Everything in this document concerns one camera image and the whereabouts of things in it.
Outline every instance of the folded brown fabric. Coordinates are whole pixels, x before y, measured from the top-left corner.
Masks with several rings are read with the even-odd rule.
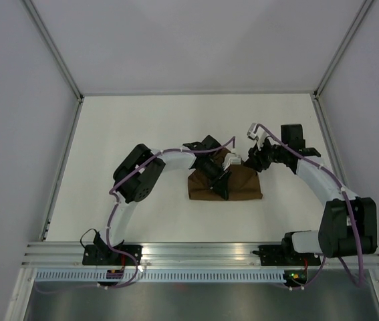
[[[223,149],[218,152],[213,161],[222,166],[225,155],[229,150]],[[250,199],[262,199],[261,185],[257,172],[243,165],[231,165],[232,172],[228,181],[229,201],[247,201]],[[189,199],[200,201],[224,201],[224,199],[209,187],[209,180],[196,170],[188,177]]]

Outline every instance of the white table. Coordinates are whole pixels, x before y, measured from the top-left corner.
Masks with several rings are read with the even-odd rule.
[[[106,225],[114,200],[108,194],[112,174],[136,144],[166,149],[208,134],[221,143],[236,136],[237,151],[246,159],[253,146],[246,138],[252,122],[278,137],[281,124],[302,124],[307,146],[317,148],[330,167],[308,94],[85,98],[47,240],[77,241],[89,228]],[[264,198],[256,201],[190,201],[189,173],[161,175],[137,206],[126,241],[279,241],[285,232],[320,225],[320,202],[284,165],[271,165],[259,175]]]

